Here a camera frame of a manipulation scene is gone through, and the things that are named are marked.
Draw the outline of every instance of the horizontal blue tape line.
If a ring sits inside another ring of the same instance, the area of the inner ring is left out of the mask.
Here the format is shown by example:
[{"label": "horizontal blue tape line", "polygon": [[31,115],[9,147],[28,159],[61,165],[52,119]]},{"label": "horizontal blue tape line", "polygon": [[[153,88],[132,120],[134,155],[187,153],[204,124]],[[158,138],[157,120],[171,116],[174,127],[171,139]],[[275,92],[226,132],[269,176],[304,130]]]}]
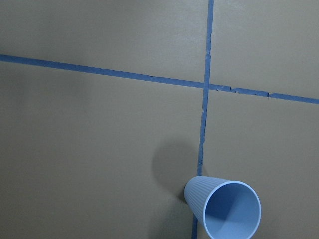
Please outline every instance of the horizontal blue tape line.
[{"label": "horizontal blue tape line", "polygon": [[166,83],[171,85],[189,86],[189,87],[196,87],[196,88],[204,87],[203,82],[186,81],[186,80],[166,78],[166,77],[156,77],[156,76],[149,76],[149,75],[137,74],[137,73],[131,73],[131,72],[125,72],[125,71],[116,71],[116,70],[103,69],[103,68],[97,68],[97,67],[91,67],[91,66],[81,66],[81,65],[69,64],[69,63],[45,61],[45,60],[38,60],[38,59],[18,57],[18,56],[8,56],[8,55],[0,54],[0,61],[20,63],[20,64],[33,65],[33,66],[43,66],[43,67],[69,70],[69,71],[79,71],[79,72],[93,73],[93,74],[99,74],[99,75],[116,76],[116,77],[123,77],[123,78],[143,80],[143,81],[159,82],[159,83]]},{"label": "horizontal blue tape line", "polygon": [[269,97],[269,98],[282,99],[282,100],[288,100],[288,101],[299,101],[299,102],[305,102],[305,103],[319,104],[319,99],[307,98],[307,97],[301,97],[301,96],[291,96],[291,95],[279,94],[279,93],[270,94],[267,91],[255,91],[255,90],[244,89],[244,88],[232,89],[230,86],[221,86],[221,85],[213,85],[213,84],[209,85],[209,89],[216,90],[216,91],[225,91],[225,92],[231,92],[231,93],[252,95],[252,96]]}]

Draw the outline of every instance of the gray background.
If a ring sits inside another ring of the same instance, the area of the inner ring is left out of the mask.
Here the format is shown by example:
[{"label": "gray background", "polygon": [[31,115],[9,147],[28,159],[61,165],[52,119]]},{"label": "gray background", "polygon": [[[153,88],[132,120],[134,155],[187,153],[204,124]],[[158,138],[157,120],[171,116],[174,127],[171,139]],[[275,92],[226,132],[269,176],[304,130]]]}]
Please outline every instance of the gray background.
[{"label": "gray background", "polygon": [[[203,82],[207,6],[2,1],[0,54]],[[318,99],[318,10],[216,0],[210,82]],[[0,62],[0,238],[190,238],[202,91]],[[203,174],[256,190],[255,239],[318,237],[318,118],[314,104],[209,92]]]}]

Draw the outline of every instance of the blue cup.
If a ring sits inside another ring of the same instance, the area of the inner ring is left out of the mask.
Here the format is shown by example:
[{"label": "blue cup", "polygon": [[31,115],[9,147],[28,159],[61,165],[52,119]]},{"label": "blue cup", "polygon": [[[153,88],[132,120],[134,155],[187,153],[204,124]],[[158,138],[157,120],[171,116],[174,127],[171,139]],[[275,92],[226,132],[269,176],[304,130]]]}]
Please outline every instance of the blue cup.
[{"label": "blue cup", "polygon": [[189,180],[185,199],[212,239],[250,239],[261,219],[261,204],[247,184],[197,176]]}]

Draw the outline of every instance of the light blue plastic cup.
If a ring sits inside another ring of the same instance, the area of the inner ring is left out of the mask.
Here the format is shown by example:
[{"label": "light blue plastic cup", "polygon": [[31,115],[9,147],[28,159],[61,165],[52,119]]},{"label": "light blue plastic cup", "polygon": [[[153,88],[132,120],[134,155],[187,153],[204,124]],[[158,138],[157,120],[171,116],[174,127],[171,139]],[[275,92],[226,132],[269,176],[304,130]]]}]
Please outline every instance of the light blue plastic cup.
[{"label": "light blue plastic cup", "polygon": [[184,196],[212,239],[250,239],[260,223],[260,200],[246,183],[197,176]]}]

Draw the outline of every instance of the ribbed cup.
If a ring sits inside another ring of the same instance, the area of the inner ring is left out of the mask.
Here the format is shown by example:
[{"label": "ribbed cup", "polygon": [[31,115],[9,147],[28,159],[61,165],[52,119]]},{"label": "ribbed cup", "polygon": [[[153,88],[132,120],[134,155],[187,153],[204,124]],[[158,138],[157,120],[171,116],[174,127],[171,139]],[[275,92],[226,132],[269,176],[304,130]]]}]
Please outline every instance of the ribbed cup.
[{"label": "ribbed cup", "polygon": [[243,182],[197,176],[184,196],[212,239],[250,239],[260,223],[259,198]]}]

